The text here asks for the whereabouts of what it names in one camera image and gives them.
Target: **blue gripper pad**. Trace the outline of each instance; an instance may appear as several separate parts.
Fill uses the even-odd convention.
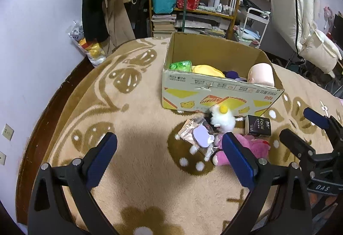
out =
[[[329,128],[329,119],[307,107],[304,109],[304,117],[320,127],[322,130]]]
[[[222,140],[223,151],[243,187],[250,191],[255,187],[254,172],[239,148],[244,148],[232,133],[226,133]]]
[[[93,159],[87,171],[86,187],[88,190],[99,185],[109,162],[117,150],[117,144],[116,135],[110,132],[108,132],[99,142],[97,147],[100,147],[100,151]]]

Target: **brown blanket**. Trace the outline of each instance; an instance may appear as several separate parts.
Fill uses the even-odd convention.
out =
[[[193,114],[162,108],[167,43],[155,38],[128,42],[93,70],[70,96],[46,160],[52,166],[68,164],[96,146],[107,131],[114,132],[117,152],[92,194],[121,235],[220,234],[248,190],[230,166],[214,167],[201,153],[191,154],[191,144],[176,135]],[[270,162],[288,165],[297,160],[279,142],[284,128],[317,153],[331,151],[325,133],[302,112],[310,106],[342,122],[339,100],[291,71],[275,70],[285,93],[264,114],[272,121]],[[235,132],[242,133],[243,125],[237,119]],[[65,194],[77,224],[84,227],[69,190]],[[274,194],[271,190],[264,211]]]

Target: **black box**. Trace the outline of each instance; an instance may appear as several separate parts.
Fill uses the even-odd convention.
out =
[[[248,115],[245,117],[245,134],[253,136],[271,136],[272,129],[268,118]]]

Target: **black monitor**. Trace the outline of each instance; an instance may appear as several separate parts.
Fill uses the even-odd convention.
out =
[[[343,17],[336,14],[331,31],[332,38],[337,45],[343,50]]]

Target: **stack of books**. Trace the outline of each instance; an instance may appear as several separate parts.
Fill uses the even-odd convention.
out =
[[[176,14],[155,14],[152,17],[153,36],[168,38],[175,31]]]

